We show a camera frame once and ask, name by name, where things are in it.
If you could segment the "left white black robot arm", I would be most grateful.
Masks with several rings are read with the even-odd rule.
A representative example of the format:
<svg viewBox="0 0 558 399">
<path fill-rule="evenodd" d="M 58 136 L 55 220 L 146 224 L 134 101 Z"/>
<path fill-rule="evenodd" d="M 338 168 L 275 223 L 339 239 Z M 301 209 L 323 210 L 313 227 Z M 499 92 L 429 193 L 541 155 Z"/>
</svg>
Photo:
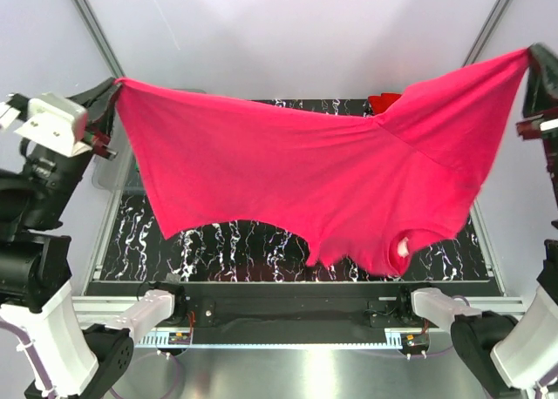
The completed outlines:
<svg viewBox="0 0 558 399">
<path fill-rule="evenodd" d="M 19 340 L 35 374 L 28 398 L 100 398 L 126 372 L 135 345 L 161 323 L 187 318 L 184 288 L 154 282 L 116 318 L 81 328 L 71 296 L 61 215 L 92 157 L 109 147 L 116 79 L 71 97 L 13 93 L 1 126 L 21 139 L 21 172 L 1 173 L 1 326 Z"/>
</svg>

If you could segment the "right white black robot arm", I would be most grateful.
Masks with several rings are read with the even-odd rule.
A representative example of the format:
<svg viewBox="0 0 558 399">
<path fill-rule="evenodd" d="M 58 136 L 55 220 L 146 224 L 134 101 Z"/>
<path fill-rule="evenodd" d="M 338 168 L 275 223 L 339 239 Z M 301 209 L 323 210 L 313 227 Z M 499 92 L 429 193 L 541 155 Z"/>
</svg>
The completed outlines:
<svg viewBox="0 0 558 399">
<path fill-rule="evenodd" d="M 557 181 L 557 56 L 542 43 L 528 49 L 527 92 L 520 137 L 541 140 L 551 181 Z M 533 389 L 537 398 L 557 389 L 557 242 L 546 258 L 527 312 L 519 320 L 481 311 L 435 287 L 400 290 L 396 316 L 406 326 L 422 320 L 447 332 L 461 361 L 493 398 Z"/>
</svg>

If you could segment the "pink t shirt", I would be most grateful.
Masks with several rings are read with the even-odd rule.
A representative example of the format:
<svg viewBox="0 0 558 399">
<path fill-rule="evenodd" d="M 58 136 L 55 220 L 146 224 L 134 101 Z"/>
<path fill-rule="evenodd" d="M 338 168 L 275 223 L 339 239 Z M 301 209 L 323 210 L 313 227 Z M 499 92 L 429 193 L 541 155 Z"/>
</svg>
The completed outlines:
<svg viewBox="0 0 558 399">
<path fill-rule="evenodd" d="M 455 237 L 493 166 L 527 49 L 416 83 L 343 116 L 121 78 L 117 109 L 165 237 L 254 220 L 302 237 L 309 264 L 401 275 Z"/>
</svg>

